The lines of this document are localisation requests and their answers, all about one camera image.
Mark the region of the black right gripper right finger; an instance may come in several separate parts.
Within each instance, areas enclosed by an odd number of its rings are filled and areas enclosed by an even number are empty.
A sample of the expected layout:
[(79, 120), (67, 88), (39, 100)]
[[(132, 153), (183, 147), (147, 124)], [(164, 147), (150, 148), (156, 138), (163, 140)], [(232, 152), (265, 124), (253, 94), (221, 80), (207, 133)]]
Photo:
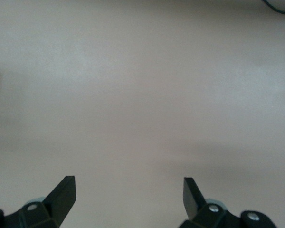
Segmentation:
[(184, 178), (183, 204), (188, 219), (179, 228), (243, 228), (240, 218), (218, 203), (206, 202), (193, 178)]

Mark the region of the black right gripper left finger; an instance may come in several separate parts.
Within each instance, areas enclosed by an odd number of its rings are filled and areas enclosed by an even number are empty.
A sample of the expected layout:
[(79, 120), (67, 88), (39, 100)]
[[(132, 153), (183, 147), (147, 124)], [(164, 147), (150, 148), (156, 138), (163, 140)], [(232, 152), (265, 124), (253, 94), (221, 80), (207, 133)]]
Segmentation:
[(42, 201), (31, 201), (6, 216), (4, 228), (60, 228), (75, 201), (75, 177), (66, 176)]

